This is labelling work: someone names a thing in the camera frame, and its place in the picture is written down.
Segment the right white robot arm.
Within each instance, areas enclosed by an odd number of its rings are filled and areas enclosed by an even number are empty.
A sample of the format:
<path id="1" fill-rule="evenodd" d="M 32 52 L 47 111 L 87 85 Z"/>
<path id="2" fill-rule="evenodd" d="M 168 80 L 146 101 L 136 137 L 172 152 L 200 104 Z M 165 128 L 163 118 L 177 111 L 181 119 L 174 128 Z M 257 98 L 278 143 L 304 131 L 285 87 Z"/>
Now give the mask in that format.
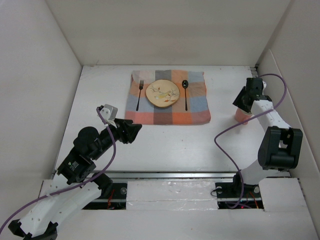
<path id="1" fill-rule="evenodd" d="M 246 124 L 251 117 L 257 117 L 265 132 L 257 160 L 233 177 L 231 191 L 237 197 L 243 197 L 249 186 L 258 185 L 265 178 L 296 168 L 299 162 L 303 132 L 281 118 L 271 98 L 264 94 L 265 87 L 261 78 L 247 78 L 233 102 L 237 122 Z"/>

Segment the aluminium front rail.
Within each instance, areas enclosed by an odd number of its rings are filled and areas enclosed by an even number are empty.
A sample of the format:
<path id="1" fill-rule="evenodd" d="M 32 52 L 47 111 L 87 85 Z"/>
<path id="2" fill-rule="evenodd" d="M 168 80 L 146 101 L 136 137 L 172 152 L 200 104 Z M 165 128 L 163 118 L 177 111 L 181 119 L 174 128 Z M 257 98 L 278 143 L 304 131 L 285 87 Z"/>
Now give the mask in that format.
<path id="1" fill-rule="evenodd" d="M 105 171 L 117 179 L 232 179 L 235 172 L 226 171 Z"/>

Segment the aluminium right side rail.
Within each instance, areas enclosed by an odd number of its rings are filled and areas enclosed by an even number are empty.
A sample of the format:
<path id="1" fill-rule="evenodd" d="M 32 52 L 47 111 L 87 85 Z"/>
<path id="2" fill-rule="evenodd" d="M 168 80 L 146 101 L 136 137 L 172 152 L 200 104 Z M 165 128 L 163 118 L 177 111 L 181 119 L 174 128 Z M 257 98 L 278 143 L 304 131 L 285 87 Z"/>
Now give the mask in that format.
<path id="1" fill-rule="evenodd" d="M 248 80 L 249 112 L 264 130 L 264 137 L 257 154 L 257 162 L 263 170 L 287 170 L 291 166 L 291 156 L 287 148 L 281 147 L 290 125 L 286 123 L 273 105 L 271 98 L 264 94 L 266 84 L 261 77 Z"/>

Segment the black metal fork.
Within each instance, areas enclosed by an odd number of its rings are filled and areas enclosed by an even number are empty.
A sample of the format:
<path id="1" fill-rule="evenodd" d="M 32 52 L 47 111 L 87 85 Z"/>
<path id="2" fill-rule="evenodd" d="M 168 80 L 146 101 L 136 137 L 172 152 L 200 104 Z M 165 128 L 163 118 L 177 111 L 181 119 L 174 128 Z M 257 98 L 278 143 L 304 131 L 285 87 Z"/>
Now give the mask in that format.
<path id="1" fill-rule="evenodd" d="M 144 80 L 140 80 L 139 81 L 139 86 L 138 86 L 138 89 L 139 89 L 139 95 L 138 95 L 138 100 L 137 100 L 137 105 L 136 105 L 136 111 L 139 110 L 139 106 L 140 106 L 140 98 L 141 98 L 141 92 L 144 88 Z"/>

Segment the beige floral ceramic plate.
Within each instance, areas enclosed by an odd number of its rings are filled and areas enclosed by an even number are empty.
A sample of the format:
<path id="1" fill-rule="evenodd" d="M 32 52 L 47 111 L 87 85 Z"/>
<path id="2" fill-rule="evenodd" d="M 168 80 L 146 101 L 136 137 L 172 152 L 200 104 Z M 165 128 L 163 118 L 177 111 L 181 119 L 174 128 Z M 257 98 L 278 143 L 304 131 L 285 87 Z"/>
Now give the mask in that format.
<path id="1" fill-rule="evenodd" d="M 179 87 L 170 80 L 159 79 L 152 82 L 145 91 L 148 101 L 158 108 L 167 108 L 180 98 Z"/>

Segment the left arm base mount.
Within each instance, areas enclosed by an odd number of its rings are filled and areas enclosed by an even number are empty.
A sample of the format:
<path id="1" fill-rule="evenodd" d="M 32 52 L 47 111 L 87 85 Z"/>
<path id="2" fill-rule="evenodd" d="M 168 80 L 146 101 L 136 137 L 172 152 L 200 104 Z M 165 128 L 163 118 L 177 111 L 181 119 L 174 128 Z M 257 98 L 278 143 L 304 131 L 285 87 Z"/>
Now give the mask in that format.
<path id="1" fill-rule="evenodd" d="M 114 183 L 106 196 L 88 203 L 83 210 L 125 210 L 127 202 L 127 183 Z"/>

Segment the pink ceramic cup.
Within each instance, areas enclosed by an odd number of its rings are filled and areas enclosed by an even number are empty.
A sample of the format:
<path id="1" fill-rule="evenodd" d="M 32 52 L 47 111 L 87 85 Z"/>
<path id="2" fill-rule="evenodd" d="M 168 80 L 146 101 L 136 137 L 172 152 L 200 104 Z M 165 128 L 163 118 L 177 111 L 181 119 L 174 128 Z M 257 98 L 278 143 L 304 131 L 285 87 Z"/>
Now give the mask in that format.
<path id="1" fill-rule="evenodd" d="M 238 122 L 238 123 L 242 123 L 243 125 L 247 125 L 248 122 L 244 122 L 248 119 L 250 119 L 252 116 L 251 113 L 245 112 L 240 108 L 237 108 L 235 115 L 234 115 L 234 119 Z"/>

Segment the aluminium rail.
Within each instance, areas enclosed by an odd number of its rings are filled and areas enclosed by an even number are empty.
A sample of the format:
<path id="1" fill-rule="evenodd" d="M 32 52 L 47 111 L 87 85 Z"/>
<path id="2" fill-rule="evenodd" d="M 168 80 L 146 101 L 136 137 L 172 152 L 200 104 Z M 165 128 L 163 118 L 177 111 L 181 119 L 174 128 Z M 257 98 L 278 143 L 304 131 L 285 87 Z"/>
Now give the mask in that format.
<path id="1" fill-rule="evenodd" d="M 226 171 L 105 171 L 117 179 L 232 179 L 235 172 Z"/>
<path id="2" fill-rule="evenodd" d="M 263 170 L 287 170 L 291 166 L 291 156 L 287 148 L 281 147 L 290 125 L 286 123 L 273 105 L 271 98 L 264 94 L 266 84 L 261 77 L 248 80 L 249 112 L 264 130 L 264 137 L 257 154 L 257 162 Z"/>

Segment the checkered orange blue cloth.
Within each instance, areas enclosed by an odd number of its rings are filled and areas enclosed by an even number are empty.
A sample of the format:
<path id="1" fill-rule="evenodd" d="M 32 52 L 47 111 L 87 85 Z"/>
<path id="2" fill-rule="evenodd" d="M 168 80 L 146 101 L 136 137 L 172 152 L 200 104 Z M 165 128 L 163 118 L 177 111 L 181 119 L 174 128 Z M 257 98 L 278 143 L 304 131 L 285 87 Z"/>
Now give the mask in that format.
<path id="1" fill-rule="evenodd" d="M 139 82 L 144 80 L 139 110 L 136 106 L 139 97 Z M 175 83 L 180 97 L 173 105 L 160 108 L 152 105 L 146 97 L 147 87 L 157 80 Z M 187 107 L 185 111 L 185 90 L 182 81 L 188 81 L 186 90 Z M 130 89 L 126 101 L 125 118 L 142 125 L 202 125 L 211 121 L 207 101 L 207 86 L 204 72 L 186 70 L 134 70 L 131 73 Z"/>

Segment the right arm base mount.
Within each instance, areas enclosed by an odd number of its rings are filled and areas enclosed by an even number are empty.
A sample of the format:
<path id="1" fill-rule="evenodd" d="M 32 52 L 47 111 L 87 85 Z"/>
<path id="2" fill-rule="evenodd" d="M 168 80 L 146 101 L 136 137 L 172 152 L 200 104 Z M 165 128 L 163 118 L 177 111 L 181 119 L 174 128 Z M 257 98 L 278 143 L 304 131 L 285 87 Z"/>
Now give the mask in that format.
<path id="1" fill-rule="evenodd" d="M 235 209 L 264 209 L 259 185 L 245 184 L 241 193 L 241 184 L 234 186 L 232 182 L 217 182 L 210 194 L 216 197 L 219 209 L 231 209 L 239 199 Z"/>

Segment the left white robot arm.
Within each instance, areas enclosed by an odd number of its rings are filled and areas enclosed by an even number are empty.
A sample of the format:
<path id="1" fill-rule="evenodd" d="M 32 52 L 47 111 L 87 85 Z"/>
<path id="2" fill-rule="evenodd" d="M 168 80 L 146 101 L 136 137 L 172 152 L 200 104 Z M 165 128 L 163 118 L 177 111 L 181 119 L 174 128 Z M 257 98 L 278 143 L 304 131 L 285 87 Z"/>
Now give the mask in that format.
<path id="1" fill-rule="evenodd" d="M 92 126 L 80 130 L 73 148 L 58 167 L 45 194 L 20 219 L 9 218 L 6 225 L 24 240 L 55 240 L 62 223 L 97 198 L 112 193 L 113 181 L 103 172 L 94 173 L 95 161 L 116 142 L 131 144 L 142 128 L 129 119 L 115 119 L 99 132 Z"/>

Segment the black metal spoon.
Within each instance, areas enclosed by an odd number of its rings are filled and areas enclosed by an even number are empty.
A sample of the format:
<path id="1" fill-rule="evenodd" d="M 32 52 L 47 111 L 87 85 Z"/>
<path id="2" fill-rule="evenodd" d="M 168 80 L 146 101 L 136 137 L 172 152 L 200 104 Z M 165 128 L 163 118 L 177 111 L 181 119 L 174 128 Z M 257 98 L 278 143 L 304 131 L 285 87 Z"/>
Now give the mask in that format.
<path id="1" fill-rule="evenodd" d="M 185 111 L 188 110 L 188 103 L 187 103 L 187 88 L 189 86 L 189 82 L 185 79 L 181 83 L 183 89 L 184 89 L 184 98 L 185 98 Z"/>

